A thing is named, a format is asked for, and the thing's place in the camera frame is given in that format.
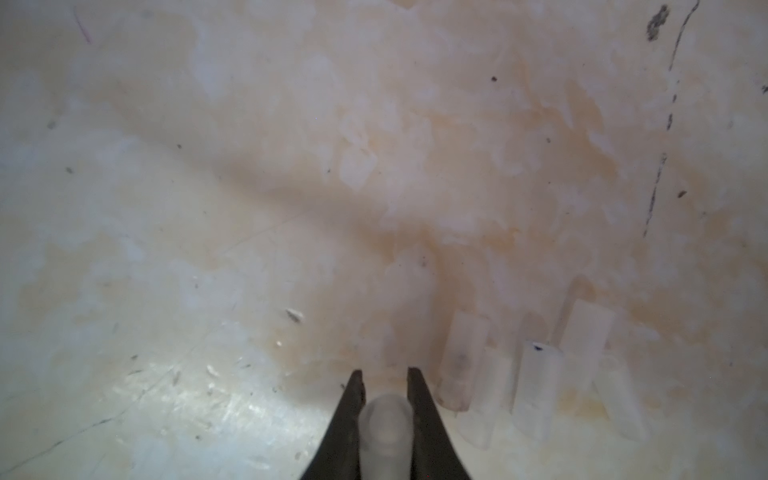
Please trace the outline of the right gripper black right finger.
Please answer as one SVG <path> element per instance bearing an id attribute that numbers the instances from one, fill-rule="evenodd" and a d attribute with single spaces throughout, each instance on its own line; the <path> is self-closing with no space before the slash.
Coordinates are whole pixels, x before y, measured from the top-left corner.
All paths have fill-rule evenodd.
<path id="1" fill-rule="evenodd" d="M 411 478 L 470 480 L 419 368 L 408 368 L 407 399 L 413 410 Z"/>

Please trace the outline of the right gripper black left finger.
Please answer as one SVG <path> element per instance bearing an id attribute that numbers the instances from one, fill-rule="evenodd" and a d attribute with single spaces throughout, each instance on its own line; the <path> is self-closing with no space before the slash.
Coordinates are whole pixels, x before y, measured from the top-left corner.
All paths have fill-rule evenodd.
<path id="1" fill-rule="evenodd" d="M 359 417 L 366 405 L 361 370 L 354 370 L 342 392 L 336 410 L 318 450 L 300 477 L 301 480 L 359 480 Z"/>

